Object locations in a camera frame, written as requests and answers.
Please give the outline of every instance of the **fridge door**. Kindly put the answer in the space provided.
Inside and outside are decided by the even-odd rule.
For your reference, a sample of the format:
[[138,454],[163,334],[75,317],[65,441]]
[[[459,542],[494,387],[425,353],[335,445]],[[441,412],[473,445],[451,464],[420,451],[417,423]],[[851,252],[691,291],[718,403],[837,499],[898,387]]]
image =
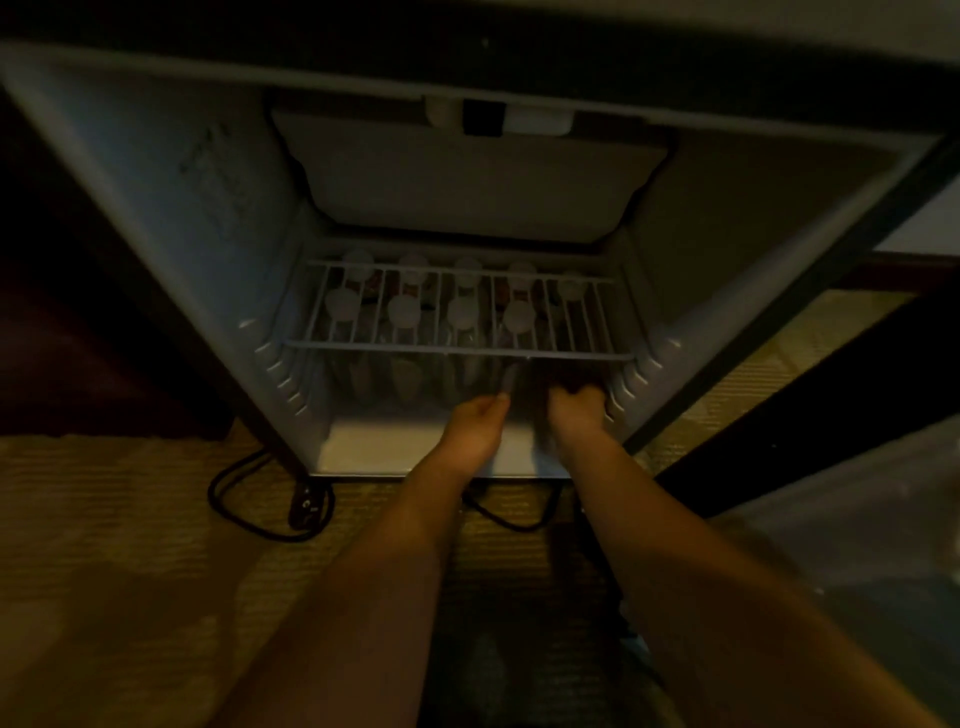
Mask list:
[[960,278],[658,475],[960,721]]

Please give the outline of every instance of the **hand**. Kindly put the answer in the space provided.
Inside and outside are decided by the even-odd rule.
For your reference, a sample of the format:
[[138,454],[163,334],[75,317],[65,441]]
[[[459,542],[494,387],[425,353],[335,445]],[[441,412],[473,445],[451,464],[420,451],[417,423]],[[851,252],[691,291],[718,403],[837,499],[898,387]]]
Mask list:
[[563,387],[551,387],[546,419],[553,431],[561,460],[565,460],[578,443],[584,443],[594,432],[603,433],[604,402],[607,396],[588,385],[571,395]]
[[510,411],[510,395],[484,395],[457,405],[446,424],[435,453],[472,478],[500,447],[503,421]]

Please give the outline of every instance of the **mini fridge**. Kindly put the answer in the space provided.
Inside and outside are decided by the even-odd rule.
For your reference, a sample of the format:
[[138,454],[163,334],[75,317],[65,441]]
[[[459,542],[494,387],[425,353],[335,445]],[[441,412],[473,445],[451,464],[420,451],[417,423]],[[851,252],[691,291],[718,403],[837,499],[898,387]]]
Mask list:
[[[699,88],[685,61],[535,76],[545,41],[489,28],[429,66],[341,39],[326,70],[70,32],[3,46],[21,171],[297,476],[402,477],[506,387],[482,474],[566,477],[536,393],[574,370],[636,452],[960,168],[941,107],[844,100],[889,64],[827,51],[788,99],[722,54]],[[891,93],[924,71],[900,70]]]

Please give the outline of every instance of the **wire shelf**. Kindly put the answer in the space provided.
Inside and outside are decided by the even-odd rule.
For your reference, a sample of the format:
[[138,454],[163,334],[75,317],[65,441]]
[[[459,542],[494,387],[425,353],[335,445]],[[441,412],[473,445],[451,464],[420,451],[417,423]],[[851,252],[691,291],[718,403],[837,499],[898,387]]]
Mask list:
[[[628,361],[630,352],[615,349],[600,289],[613,280],[575,273],[540,273],[522,270],[465,269],[399,263],[310,260],[317,271],[317,293],[300,338],[284,343],[294,349],[355,352],[410,352],[466,354],[590,361]],[[362,269],[360,276],[350,271]],[[475,278],[463,285],[458,278]],[[362,304],[349,321],[332,324],[324,316],[325,297],[336,288],[351,288]],[[420,324],[413,341],[398,342],[386,335],[389,301],[397,295],[420,302]],[[454,297],[476,300],[480,312],[472,328],[473,340],[483,346],[457,346],[444,341],[442,331],[449,302]],[[513,301],[526,301],[536,312],[536,322],[521,334],[506,332],[503,314]],[[361,318],[366,317],[364,326]]]

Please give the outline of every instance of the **fingers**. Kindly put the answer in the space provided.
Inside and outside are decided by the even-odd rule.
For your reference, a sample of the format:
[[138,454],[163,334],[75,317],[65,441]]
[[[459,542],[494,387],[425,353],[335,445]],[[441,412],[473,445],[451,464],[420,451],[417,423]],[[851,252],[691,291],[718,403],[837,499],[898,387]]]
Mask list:
[[599,402],[599,405],[602,407],[604,402],[607,401],[607,395],[594,384],[588,384],[572,395],[559,385],[550,387],[550,401],[566,401],[571,399],[588,401],[594,406]]
[[487,406],[487,411],[483,413],[483,419],[491,425],[503,426],[503,421],[507,419],[507,413],[510,411],[510,395],[501,392],[496,397],[491,397],[491,402]]
[[495,399],[496,395],[480,395],[479,397],[474,397],[472,400],[464,402],[464,405],[468,405],[470,410],[482,415],[487,411],[488,407],[493,404]]
[[592,408],[603,408],[607,402],[606,393],[599,387],[589,384],[576,394],[577,399],[589,402]]

